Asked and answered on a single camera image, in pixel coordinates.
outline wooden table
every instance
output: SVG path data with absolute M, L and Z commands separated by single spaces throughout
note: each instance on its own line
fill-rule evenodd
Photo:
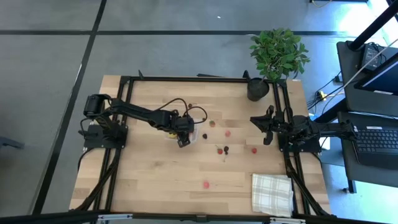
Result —
M 105 75 L 101 93 L 116 97 L 120 76 Z M 287 82 L 290 104 L 294 114 L 307 115 L 302 84 Z M 282 109 L 284 101 L 280 90 Z M 213 82 L 134 82 L 131 102 L 154 110 L 166 102 L 181 97 L 193 106 L 207 110 L 210 120 L 200 127 L 198 141 L 179 148 L 177 142 L 165 138 L 165 133 L 147 123 L 128 118 L 129 132 L 121 154 L 111 210 L 131 213 L 177 213 L 209 215 L 267 215 L 252 212 L 252 174 L 284 174 L 282 153 L 275 140 L 262 144 L 264 133 L 249 121 L 250 116 L 264 115 L 274 105 L 273 89 L 258 102 L 246 97 L 245 83 Z M 174 102 L 166 110 L 178 109 L 183 103 Z M 201 119 L 200 110 L 190 115 Z M 229 130 L 231 136 L 224 134 Z M 229 155 L 217 154 L 216 145 L 228 146 Z M 256 147 L 257 154 L 251 149 Z M 70 208 L 79 206 L 93 190 L 100 175 L 104 149 L 95 149 L 85 156 L 73 191 Z M 330 212 L 328 196 L 319 161 L 311 154 L 301 153 L 305 183 L 324 210 Z M 204 181 L 210 188 L 203 187 Z M 104 189 L 101 208 L 107 187 Z M 300 194 L 296 194 L 298 209 L 302 210 Z

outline black desk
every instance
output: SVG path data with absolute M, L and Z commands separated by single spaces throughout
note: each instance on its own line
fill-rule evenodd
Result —
M 383 54 L 389 59 L 398 50 L 388 48 Z M 341 74 L 344 84 L 355 75 L 360 68 L 361 51 L 353 52 L 348 49 L 346 42 L 337 43 L 338 60 L 340 62 Z M 365 73 L 357 75 L 355 80 L 365 77 Z M 315 121 L 318 123 L 328 123 L 337 118 L 337 112 L 365 112 L 373 114 L 382 114 L 388 116 L 398 116 L 398 96 L 374 93 L 366 90 L 354 88 L 354 83 L 349 84 L 345 88 L 345 98 L 338 102 L 335 106 L 326 111 Z
M 367 115 L 351 114 L 351 113 L 338 113 L 338 121 L 346 121 L 350 119 L 354 124 L 360 123 L 362 117 L 368 117 Z M 375 126 L 398 126 L 398 120 L 380 118 L 373 116 L 372 122 Z M 358 180 L 362 182 L 381 184 L 391 187 L 398 187 L 398 170 L 382 169 L 372 166 L 364 166 L 356 160 L 354 153 L 354 146 L 351 141 L 341 140 L 343 146 L 343 156 L 346 168 L 346 175 L 349 184 L 352 184 L 352 180 Z

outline white cable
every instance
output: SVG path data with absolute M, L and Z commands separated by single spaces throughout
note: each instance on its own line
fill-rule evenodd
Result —
M 336 95 L 332 96 L 331 99 L 326 103 L 326 105 L 323 107 L 322 114 L 323 114 L 323 112 L 325 111 L 325 108 L 328 106 L 328 104 L 330 103 L 330 101 L 331 101 L 334 97 L 336 97 L 337 95 L 339 95 L 339 94 L 344 90 L 344 88 L 346 88 L 346 87 L 348 86 L 348 84 L 349 84 L 351 81 L 353 81 L 353 79 L 354 79 L 359 73 L 362 72 L 362 70 L 363 70 L 366 66 L 368 66 L 368 65 L 369 65 L 375 58 L 377 58 L 380 54 L 382 54 L 383 51 L 387 50 L 391 45 L 393 45 L 395 42 L 397 42 L 397 40 L 398 40 L 398 39 L 394 40 L 393 43 L 389 44 L 387 47 L 385 47 L 384 49 L 382 49 L 377 55 L 375 55 L 371 60 L 369 60 L 361 69 L 359 69 L 359 70 L 355 73 L 355 75 L 354 75 L 352 78 L 350 78 L 350 80 L 348 80 L 348 82 L 347 82 L 345 85 L 343 85 L 343 87 L 341 87 L 341 90 L 340 90 Z
M 327 4 L 331 3 L 331 1 L 332 1 L 332 0 L 330 0 L 330 1 L 328 1 L 327 3 L 325 3 L 325 4 L 321 5 L 321 6 L 319 6 L 319 5 L 317 5 L 317 4 L 315 3 L 314 0 L 312 0 L 312 4 L 313 4 L 314 6 L 316 6 L 316 7 L 323 7 L 323 6 L 326 6 Z

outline keyboard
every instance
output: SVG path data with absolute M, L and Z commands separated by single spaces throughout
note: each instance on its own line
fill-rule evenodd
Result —
M 355 127 L 354 142 L 359 163 L 386 169 L 398 169 L 398 129 L 389 127 Z

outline checkered cloth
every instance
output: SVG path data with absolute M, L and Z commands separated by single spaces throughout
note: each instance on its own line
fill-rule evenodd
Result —
M 285 175 L 253 174 L 252 209 L 279 217 L 291 217 L 292 181 Z

